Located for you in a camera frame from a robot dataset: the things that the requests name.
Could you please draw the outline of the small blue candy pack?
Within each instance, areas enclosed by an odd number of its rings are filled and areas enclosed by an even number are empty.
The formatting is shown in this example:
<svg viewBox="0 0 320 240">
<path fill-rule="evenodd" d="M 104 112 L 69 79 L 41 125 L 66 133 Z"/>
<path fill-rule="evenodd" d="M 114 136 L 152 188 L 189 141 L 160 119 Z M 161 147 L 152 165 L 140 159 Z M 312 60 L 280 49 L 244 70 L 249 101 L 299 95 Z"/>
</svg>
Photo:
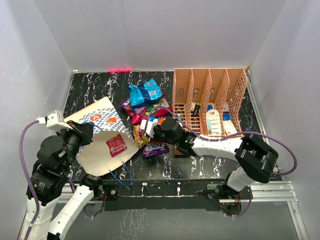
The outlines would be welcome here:
<svg viewBox="0 0 320 240">
<path fill-rule="evenodd" d="M 140 123 L 140 129 L 143 131 L 152 130 L 154 126 L 156 126 L 159 122 L 158 118 L 151 117 L 149 120 L 143 119 Z"/>
</svg>

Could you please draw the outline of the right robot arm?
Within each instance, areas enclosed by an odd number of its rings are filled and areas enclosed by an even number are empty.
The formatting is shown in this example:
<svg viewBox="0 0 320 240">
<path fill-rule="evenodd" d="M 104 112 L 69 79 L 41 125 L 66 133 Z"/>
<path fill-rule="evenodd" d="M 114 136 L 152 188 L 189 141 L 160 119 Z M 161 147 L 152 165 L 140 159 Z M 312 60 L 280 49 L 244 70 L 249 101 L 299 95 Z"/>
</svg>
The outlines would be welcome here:
<svg viewBox="0 0 320 240">
<path fill-rule="evenodd" d="M 279 157 L 255 134 L 220 140 L 186 131 L 173 118 L 147 121 L 146 133 L 156 142 L 175 146 L 185 156 L 214 156 L 239 163 L 239 168 L 229 173 L 222 184 L 202 191 L 208 199 L 237 199 L 251 183 L 268 183 Z"/>
</svg>

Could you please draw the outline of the blue checkered paper bag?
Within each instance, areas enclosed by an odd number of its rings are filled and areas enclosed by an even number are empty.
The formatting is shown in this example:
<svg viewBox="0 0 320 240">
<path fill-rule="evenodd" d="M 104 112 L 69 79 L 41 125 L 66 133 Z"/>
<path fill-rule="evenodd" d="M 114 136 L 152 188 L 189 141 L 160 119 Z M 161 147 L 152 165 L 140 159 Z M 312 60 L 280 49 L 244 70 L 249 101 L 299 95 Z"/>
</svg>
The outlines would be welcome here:
<svg viewBox="0 0 320 240">
<path fill-rule="evenodd" d="M 73 113 L 65 121 L 93 125 L 92 142 L 81 147 L 77 154 L 77 161 L 87 174 L 97 177 L 106 175 L 129 161 L 139 150 L 108 97 Z M 106 141 L 118 134 L 122 136 L 127 149 L 119 155 L 111 157 Z"/>
</svg>

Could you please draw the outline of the red white small box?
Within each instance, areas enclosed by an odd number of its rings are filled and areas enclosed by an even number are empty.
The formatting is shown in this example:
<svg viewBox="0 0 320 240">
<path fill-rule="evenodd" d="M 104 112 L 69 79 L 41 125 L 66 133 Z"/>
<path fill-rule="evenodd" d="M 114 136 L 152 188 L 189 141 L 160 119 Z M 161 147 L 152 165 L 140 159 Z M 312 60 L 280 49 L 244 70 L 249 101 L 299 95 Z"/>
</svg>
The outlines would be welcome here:
<svg viewBox="0 0 320 240">
<path fill-rule="evenodd" d="M 230 112 L 230 107 L 229 107 L 229 103 L 226 101 L 224 106 L 223 106 L 223 112 L 224 113 L 229 113 Z"/>
</svg>

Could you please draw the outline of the blue snack bag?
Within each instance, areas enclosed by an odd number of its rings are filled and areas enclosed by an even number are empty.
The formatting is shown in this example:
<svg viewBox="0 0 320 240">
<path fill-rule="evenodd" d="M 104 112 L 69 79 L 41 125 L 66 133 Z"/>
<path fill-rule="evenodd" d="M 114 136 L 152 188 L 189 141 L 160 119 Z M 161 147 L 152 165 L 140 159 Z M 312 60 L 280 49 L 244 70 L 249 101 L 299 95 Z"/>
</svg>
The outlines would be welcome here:
<svg viewBox="0 0 320 240">
<path fill-rule="evenodd" d="M 150 79 L 139 85 L 129 84 L 128 89 L 130 105 L 133 108 L 148 106 L 164 96 L 154 79 Z"/>
</svg>

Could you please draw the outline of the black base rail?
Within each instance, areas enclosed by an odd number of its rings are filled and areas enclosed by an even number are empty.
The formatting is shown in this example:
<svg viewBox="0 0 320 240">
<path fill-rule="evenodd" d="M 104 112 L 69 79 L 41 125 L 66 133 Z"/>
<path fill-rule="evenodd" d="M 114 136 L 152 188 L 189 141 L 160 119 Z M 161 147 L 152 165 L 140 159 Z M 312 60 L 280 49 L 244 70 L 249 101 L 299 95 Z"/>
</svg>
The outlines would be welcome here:
<svg viewBox="0 0 320 240">
<path fill-rule="evenodd" d="M 107 189 L 107 211 L 120 210 L 208 210 L 219 211 L 220 203 L 198 194 L 218 179 L 135 180 L 123 186 L 116 180 L 104 180 Z"/>
</svg>

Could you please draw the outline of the white round tape roll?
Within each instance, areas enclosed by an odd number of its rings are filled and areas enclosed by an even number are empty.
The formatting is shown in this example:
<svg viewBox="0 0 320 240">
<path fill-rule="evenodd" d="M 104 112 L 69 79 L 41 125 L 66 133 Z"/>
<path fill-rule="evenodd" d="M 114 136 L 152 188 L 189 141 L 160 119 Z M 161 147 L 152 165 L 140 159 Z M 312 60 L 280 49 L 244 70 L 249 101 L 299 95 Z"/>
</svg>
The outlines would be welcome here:
<svg viewBox="0 0 320 240">
<path fill-rule="evenodd" d="M 209 136 L 221 136 L 221 120 L 220 114 L 216 109 L 210 109 L 206 113 L 206 123 Z"/>
</svg>

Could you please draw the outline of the pink plastic file organizer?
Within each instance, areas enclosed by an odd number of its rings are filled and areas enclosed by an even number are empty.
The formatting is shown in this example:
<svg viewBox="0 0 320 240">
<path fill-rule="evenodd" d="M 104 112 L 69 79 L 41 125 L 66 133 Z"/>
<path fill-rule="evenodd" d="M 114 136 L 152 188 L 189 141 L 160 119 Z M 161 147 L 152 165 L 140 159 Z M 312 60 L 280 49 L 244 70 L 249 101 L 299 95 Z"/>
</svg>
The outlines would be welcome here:
<svg viewBox="0 0 320 240">
<path fill-rule="evenodd" d="M 244 68 L 176 68 L 172 110 L 206 137 L 241 132 L 239 113 L 247 83 Z"/>
</svg>

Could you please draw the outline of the red flat snack packet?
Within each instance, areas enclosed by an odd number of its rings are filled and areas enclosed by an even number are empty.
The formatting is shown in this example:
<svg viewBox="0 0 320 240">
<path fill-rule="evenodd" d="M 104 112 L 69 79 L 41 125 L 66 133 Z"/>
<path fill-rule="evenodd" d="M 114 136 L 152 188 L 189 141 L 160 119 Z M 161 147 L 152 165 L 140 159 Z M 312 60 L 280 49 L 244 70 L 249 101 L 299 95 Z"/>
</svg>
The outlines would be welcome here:
<svg viewBox="0 0 320 240">
<path fill-rule="evenodd" d="M 105 143 L 109 148 L 109 153 L 112 158 L 116 157 L 127 149 L 127 145 L 120 134 L 109 139 Z"/>
</svg>

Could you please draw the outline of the orange Fox's candy bag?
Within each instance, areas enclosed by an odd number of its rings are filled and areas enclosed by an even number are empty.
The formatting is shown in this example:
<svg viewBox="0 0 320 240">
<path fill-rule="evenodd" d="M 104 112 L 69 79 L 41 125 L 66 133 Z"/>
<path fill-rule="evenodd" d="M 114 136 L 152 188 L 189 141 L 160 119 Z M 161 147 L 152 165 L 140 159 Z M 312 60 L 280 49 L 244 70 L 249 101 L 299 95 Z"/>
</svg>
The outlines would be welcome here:
<svg viewBox="0 0 320 240">
<path fill-rule="evenodd" d="M 139 149 L 141 149 L 144 145 L 152 143 L 150 137 L 145 135 L 145 131 L 141 130 L 140 126 L 140 124 L 133 126 L 134 141 Z"/>
</svg>

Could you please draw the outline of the black marker pen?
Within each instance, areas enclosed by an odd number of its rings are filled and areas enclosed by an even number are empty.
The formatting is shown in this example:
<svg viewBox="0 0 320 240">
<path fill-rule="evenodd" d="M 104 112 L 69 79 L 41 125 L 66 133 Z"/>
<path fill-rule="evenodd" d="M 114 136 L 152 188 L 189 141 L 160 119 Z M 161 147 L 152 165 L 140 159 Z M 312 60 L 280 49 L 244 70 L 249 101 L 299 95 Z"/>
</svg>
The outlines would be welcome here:
<svg viewBox="0 0 320 240">
<path fill-rule="evenodd" d="M 200 103 L 197 102 L 195 105 L 194 105 L 194 109 L 193 109 L 193 113 L 192 113 L 192 116 L 193 117 L 197 117 L 199 115 L 199 110 L 200 110 Z"/>
</svg>

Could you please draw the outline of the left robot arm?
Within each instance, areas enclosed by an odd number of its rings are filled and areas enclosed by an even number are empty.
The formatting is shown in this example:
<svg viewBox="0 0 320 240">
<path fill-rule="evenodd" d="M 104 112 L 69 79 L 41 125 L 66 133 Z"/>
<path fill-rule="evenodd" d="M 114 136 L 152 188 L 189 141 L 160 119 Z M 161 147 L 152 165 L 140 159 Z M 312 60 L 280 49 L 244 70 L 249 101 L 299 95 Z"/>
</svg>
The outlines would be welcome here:
<svg viewBox="0 0 320 240">
<path fill-rule="evenodd" d="M 23 151 L 27 130 L 48 124 L 47 117 L 29 123 L 19 139 L 19 158 L 27 180 L 27 209 L 21 226 L 21 240 L 62 240 L 74 220 L 90 200 L 103 195 L 101 178 L 86 174 L 78 186 L 68 175 L 81 147 L 93 141 L 93 123 L 72 120 L 58 122 L 56 134 L 40 144 L 32 173 L 28 172 Z"/>
</svg>

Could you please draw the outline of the purple Fox's candy bag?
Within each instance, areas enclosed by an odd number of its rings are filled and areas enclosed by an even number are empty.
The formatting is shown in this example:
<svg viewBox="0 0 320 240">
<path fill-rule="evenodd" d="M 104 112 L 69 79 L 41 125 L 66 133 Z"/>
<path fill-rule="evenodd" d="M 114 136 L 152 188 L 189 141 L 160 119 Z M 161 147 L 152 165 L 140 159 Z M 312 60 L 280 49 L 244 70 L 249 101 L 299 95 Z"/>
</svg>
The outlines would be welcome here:
<svg viewBox="0 0 320 240">
<path fill-rule="evenodd" d="M 141 106 L 141 107 L 132 107 L 131 102 L 130 102 L 130 98 L 128 97 L 126 100 L 123 100 L 118 107 L 120 109 L 125 110 L 125 112 L 132 117 L 134 114 L 138 115 L 138 116 L 142 116 L 145 114 L 146 110 L 147 110 L 147 106 Z"/>
</svg>

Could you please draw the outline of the blue plastic case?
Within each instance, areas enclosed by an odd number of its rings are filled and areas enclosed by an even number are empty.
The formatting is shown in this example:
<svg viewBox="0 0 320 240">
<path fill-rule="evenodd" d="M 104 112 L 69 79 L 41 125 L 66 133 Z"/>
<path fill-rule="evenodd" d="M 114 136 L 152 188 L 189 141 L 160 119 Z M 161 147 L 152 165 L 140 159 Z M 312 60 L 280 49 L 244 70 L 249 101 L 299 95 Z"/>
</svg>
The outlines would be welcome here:
<svg viewBox="0 0 320 240">
<path fill-rule="evenodd" d="M 231 118 L 231 114 L 229 113 L 229 112 L 224 112 L 223 114 L 222 114 L 222 120 L 223 121 L 229 121 L 229 120 L 231 120 L 232 118 Z"/>
</svg>

